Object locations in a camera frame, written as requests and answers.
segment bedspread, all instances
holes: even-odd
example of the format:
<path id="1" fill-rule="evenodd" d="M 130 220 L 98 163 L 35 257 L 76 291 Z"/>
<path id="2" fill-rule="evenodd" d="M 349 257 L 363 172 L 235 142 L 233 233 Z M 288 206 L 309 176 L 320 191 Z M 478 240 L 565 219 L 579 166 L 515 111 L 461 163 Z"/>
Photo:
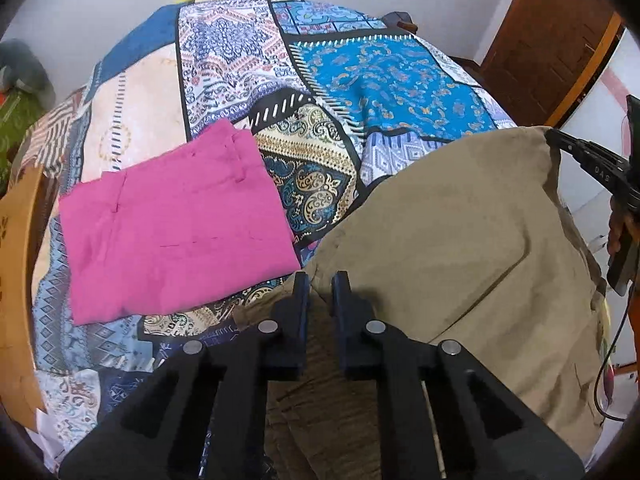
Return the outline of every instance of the bedspread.
<path id="1" fill-rule="evenodd" d="M 435 46 L 379 19 L 306 0 L 199 0 L 162 7 L 96 65 L 60 136 L 60 193 L 219 118 L 254 134 L 303 265 L 382 180 L 447 142 L 514 126 Z M 284 279 L 170 316 L 73 326 L 54 204 L 34 270 L 33 345 L 65 449 L 185 341 L 233 338 L 233 309 Z"/>

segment black device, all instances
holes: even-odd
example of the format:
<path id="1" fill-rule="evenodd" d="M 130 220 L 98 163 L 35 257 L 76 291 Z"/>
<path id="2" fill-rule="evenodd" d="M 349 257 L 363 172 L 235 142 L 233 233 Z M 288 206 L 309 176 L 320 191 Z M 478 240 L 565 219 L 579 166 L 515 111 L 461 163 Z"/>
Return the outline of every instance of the black device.
<path id="1" fill-rule="evenodd" d="M 580 167 L 615 197 L 616 201 L 636 218 L 640 214 L 640 100 L 626 97 L 627 118 L 631 133 L 631 156 L 624 159 L 589 140 L 576 139 L 560 130 L 546 131 L 546 142 L 570 153 Z M 620 250 L 611 259 L 607 281 L 620 296 L 626 294 L 628 283 L 638 271 L 638 245 L 625 227 L 620 237 Z"/>
<path id="2" fill-rule="evenodd" d="M 302 371 L 308 287 L 297 273 L 292 296 L 231 342 L 188 342 L 69 452 L 60 478 L 260 479 L 267 381 Z M 345 377 L 377 383 L 383 479 L 441 478 L 434 433 L 448 478 L 582 478 L 580 458 L 462 345 L 417 342 L 375 319 L 346 272 L 332 289 Z"/>

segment orange object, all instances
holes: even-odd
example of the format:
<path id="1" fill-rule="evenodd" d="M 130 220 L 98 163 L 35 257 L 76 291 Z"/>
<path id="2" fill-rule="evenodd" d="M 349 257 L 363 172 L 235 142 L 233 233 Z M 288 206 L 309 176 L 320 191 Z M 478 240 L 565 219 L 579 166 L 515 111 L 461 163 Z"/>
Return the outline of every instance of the orange object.
<path id="1" fill-rule="evenodd" d="M 42 168 L 28 168 L 0 200 L 0 399 L 9 416 L 36 431 L 44 411 L 31 349 L 31 273 L 38 235 L 34 214 L 44 188 Z"/>
<path id="2" fill-rule="evenodd" d="M 613 374 L 615 376 L 625 375 L 625 374 L 634 374 L 637 371 L 638 371 L 637 362 L 629 363 L 628 365 L 622 365 L 622 366 L 616 365 L 616 367 L 613 368 Z"/>
<path id="3" fill-rule="evenodd" d="M 404 28 L 404 30 L 408 30 L 412 34 L 418 32 L 418 26 L 415 23 L 403 22 L 400 20 L 397 25 L 400 28 Z"/>

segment folded pink garment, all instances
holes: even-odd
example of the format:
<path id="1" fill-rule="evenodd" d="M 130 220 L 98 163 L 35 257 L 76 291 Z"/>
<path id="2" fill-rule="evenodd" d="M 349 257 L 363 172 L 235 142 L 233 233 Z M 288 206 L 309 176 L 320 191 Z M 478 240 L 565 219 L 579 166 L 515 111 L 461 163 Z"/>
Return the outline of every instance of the folded pink garment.
<path id="1" fill-rule="evenodd" d="M 172 314 L 300 268 L 248 130 L 227 120 L 60 198 L 74 324 Z"/>

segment green cloth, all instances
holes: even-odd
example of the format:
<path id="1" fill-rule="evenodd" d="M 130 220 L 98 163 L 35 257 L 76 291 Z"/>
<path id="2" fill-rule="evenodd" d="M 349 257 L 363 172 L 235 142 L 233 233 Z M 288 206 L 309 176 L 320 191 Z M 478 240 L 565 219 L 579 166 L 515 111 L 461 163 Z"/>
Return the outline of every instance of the green cloth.
<path id="1" fill-rule="evenodd" d="M 0 196 L 9 182 L 10 156 L 17 152 L 27 128 L 43 113 L 37 98 L 18 89 L 11 90 L 0 106 Z"/>

